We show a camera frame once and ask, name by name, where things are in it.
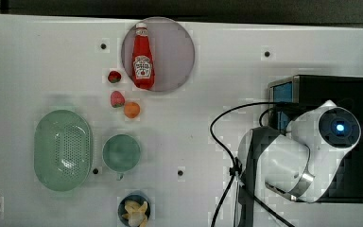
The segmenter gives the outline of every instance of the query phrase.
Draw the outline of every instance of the ketchup bottle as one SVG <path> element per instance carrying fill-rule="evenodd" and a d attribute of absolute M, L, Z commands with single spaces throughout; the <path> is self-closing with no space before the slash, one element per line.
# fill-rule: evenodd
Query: ketchup bottle
<path fill-rule="evenodd" d="M 141 89 L 149 89 L 154 85 L 155 72 L 152 61 L 147 25 L 138 23 L 135 31 L 134 50 L 132 52 L 132 79 Z"/>

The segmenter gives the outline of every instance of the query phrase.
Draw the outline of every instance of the black box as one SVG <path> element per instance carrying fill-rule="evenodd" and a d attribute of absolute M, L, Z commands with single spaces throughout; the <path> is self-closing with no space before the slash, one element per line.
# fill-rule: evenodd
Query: black box
<path fill-rule="evenodd" d="M 295 110 L 271 111 L 269 125 L 284 130 L 295 117 L 327 100 L 350 111 L 361 127 L 360 140 L 340 164 L 333 183 L 317 202 L 363 203 L 363 78 L 298 75 L 272 82 L 270 101 L 299 103 Z"/>

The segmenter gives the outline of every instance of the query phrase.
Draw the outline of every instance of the green colander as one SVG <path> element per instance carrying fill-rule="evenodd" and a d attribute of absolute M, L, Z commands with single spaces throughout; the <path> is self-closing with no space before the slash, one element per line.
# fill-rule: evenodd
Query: green colander
<path fill-rule="evenodd" d="M 59 110 L 43 117 L 34 137 L 34 171 L 43 185 L 72 190 L 87 178 L 92 161 L 92 134 L 81 116 Z"/>

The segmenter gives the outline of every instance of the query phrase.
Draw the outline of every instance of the white table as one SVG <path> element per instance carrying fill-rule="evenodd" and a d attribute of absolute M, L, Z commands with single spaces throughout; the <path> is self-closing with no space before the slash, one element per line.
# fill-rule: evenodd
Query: white table
<path fill-rule="evenodd" d="M 191 78 L 168 94 L 139 91 L 122 72 L 120 48 L 136 21 L 0 15 L 0 226 L 121 226 L 117 203 L 147 193 L 148 227 L 208 226 L 229 181 L 231 162 L 215 145 L 210 122 L 229 107 L 267 100 L 269 82 L 296 74 L 363 77 L 363 29 L 181 23 L 196 48 Z M 100 49 L 104 42 L 108 48 Z M 271 53 L 265 58 L 264 52 Z M 110 106 L 119 90 L 142 113 L 128 120 Z M 237 150 L 266 107 L 227 115 L 216 134 Z M 98 175 L 70 193 L 42 186 L 33 170 L 37 123 L 57 109 L 74 110 L 92 127 Z M 104 142 L 119 132 L 142 143 L 140 165 L 118 182 L 103 164 Z M 178 177 L 179 168 L 184 175 Z M 234 190 L 217 226 L 232 226 Z M 295 204 L 268 191 L 267 203 L 297 226 L 363 226 L 363 204 Z M 256 206 L 255 224 L 274 226 Z"/>

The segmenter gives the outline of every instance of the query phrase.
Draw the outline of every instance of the blue light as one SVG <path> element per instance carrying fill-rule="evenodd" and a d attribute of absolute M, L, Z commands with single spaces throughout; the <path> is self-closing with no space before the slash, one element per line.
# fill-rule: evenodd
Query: blue light
<path fill-rule="evenodd" d="M 344 126 L 343 125 L 336 125 L 336 129 L 338 131 L 344 131 Z"/>

